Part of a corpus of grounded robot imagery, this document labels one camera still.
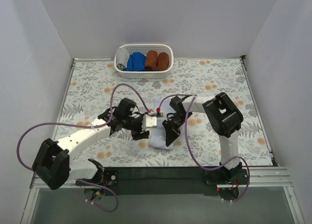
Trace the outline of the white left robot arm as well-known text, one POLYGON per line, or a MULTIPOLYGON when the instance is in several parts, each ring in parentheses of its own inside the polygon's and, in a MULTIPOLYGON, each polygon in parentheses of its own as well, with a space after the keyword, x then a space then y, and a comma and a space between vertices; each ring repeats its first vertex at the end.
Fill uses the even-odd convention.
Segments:
POLYGON ((136 103, 123 98, 118 106, 107 109, 84 129, 67 137, 42 142, 32 170, 51 190, 60 188, 66 181, 75 180, 78 184, 88 182, 100 184, 104 179, 104 166, 94 159, 81 164, 72 164, 72 160, 83 150, 114 133, 126 129, 133 140, 149 137, 148 118, 150 113, 134 111, 136 103))

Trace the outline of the light blue towel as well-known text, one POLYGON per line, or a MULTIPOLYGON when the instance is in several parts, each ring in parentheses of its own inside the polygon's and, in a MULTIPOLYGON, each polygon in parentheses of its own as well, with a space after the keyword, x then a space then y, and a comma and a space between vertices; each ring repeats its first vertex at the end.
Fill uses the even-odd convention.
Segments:
POLYGON ((173 150, 174 143, 166 146, 166 132, 162 122, 168 113, 175 113, 176 111, 170 107, 170 99, 166 99, 160 109, 164 117, 159 117, 157 119, 157 126, 152 128, 149 146, 158 149, 173 150))

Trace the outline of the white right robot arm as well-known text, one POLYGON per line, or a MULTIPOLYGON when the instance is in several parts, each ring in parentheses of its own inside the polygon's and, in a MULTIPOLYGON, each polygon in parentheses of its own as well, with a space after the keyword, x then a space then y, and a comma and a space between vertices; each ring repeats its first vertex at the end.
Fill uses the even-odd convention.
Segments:
POLYGON ((169 146, 180 135, 180 128, 184 126, 187 134, 187 121, 193 113, 206 114, 210 125, 219 136, 221 159, 217 167, 204 167, 194 157, 188 137, 185 137, 188 151, 195 164, 205 171, 206 178, 215 183, 239 185, 246 171, 242 169, 242 162, 238 152, 238 133, 243 122, 243 115, 232 102, 230 97, 221 92, 212 97, 186 95, 180 98, 173 95, 170 107, 175 113, 170 113, 162 122, 165 129, 165 143, 169 146))

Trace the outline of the grey panda towel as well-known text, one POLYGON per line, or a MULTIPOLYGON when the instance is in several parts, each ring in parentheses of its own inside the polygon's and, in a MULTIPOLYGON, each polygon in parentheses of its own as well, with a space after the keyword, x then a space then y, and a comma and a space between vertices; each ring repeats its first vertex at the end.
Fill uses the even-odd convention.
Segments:
POLYGON ((126 48, 119 48, 116 51, 116 66, 119 70, 125 70, 130 57, 130 53, 126 48))

